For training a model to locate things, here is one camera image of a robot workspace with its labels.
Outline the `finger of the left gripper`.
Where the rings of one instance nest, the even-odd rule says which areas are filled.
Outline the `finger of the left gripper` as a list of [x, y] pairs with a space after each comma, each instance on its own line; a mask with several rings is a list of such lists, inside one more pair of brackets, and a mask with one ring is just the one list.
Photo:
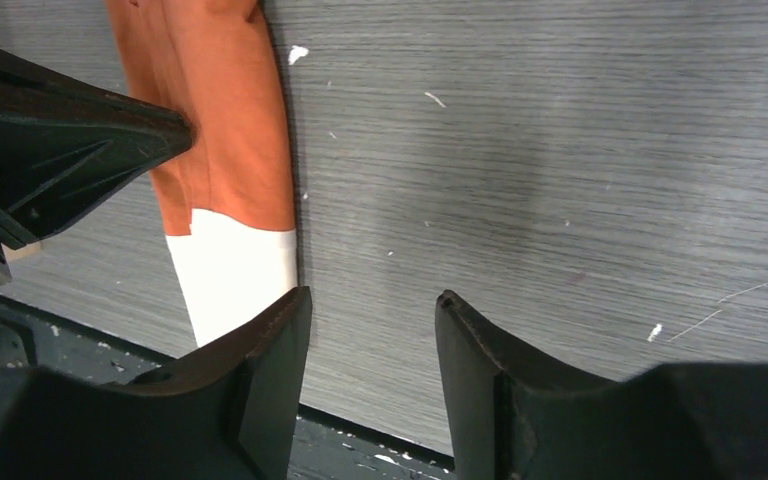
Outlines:
[[0, 243], [63, 232], [192, 142], [174, 111], [0, 49]]

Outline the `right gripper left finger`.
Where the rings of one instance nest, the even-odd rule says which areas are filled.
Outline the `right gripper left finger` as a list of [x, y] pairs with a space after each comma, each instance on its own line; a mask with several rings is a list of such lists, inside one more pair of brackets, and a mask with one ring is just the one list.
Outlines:
[[0, 366], [0, 479], [283, 479], [310, 339], [296, 287], [126, 384]]

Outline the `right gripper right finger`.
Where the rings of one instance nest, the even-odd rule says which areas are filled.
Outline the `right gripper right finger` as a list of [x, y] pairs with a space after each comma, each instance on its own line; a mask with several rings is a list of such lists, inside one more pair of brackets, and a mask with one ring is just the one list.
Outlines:
[[435, 332], [460, 479], [768, 479], [768, 363], [664, 363], [612, 381], [449, 290]]

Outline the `orange white underwear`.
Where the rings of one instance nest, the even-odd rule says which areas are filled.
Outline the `orange white underwear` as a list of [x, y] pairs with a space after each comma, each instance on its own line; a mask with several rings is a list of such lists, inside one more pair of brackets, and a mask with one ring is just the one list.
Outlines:
[[150, 180], [194, 338], [204, 346], [298, 283], [284, 93], [256, 1], [110, 1], [132, 97], [180, 113], [187, 152]]

